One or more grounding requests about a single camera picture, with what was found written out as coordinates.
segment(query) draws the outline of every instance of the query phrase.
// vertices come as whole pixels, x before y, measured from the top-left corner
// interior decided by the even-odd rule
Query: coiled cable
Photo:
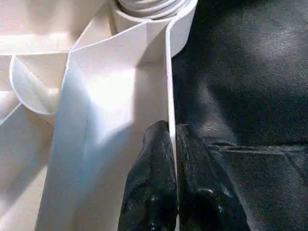
[[[118,0],[122,10],[133,17],[164,19],[175,16],[190,0]]]

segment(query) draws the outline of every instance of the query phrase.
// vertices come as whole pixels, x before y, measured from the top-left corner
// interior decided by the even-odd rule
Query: white plastic part
[[[196,3],[150,20],[113,1],[0,0],[0,92],[14,89],[23,104],[5,109],[0,125],[1,175],[10,174],[0,181],[1,231],[34,230],[52,133],[45,119],[57,110],[36,230],[117,229],[146,128],[169,120],[175,148],[171,57],[187,41]],[[11,55],[12,88],[2,83]]]
[[[9,55],[0,55],[0,124],[19,104],[9,81],[10,60]]]
[[[10,82],[29,110],[51,116],[56,112],[68,53],[13,56]]]
[[[117,230],[144,131],[168,120],[175,149],[171,56],[187,41],[196,3],[157,21],[111,5],[120,32],[70,52],[36,231]]]
[[[104,0],[0,0],[0,54],[67,51]]]
[[[19,104],[1,124],[0,134],[0,230],[32,231],[52,126]]]

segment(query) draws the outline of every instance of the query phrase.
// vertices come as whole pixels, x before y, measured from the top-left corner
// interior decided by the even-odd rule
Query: white plastic panel
[[[0,54],[69,50],[101,0],[0,0]]]
[[[9,81],[11,56],[0,55],[0,124],[19,104]]]
[[[0,134],[0,230],[22,231],[16,220],[32,227],[36,221],[52,127],[20,104],[3,121]]]
[[[11,86],[28,109],[41,114],[56,112],[67,53],[13,56]]]
[[[70,54],[36,230],[117,229],[143,133],[168,120],[165,58],[140,65],[148,35],[140,24]]]

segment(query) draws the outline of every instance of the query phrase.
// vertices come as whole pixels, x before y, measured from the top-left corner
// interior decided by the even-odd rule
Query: black fabric
[[[308,1],[199,0],[172,65],[176,122],[224,167],[251,230],[308,230]]]
[[[177,126],[182,231],[249,231],[246,214],[225,170],[204,143]]]
[[[177,184],[166,121],[149,127],[143,149],[128,174],[118,231],[173,231]]]

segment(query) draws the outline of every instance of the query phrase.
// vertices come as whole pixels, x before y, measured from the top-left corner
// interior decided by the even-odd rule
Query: white plastic container
[[[35,223],[36,231],[117,230],[144,131],[169,121],[175,148],[171,57],[187,41],[196,4],[161,20],[129,16],[113,1],[14,0],[0,9],[20,11],[1,25],[0,93],[15,93],[12,108],[21,102],[3,110],[0,125],[2,175],[10,174],[0,188],[1,231]]]

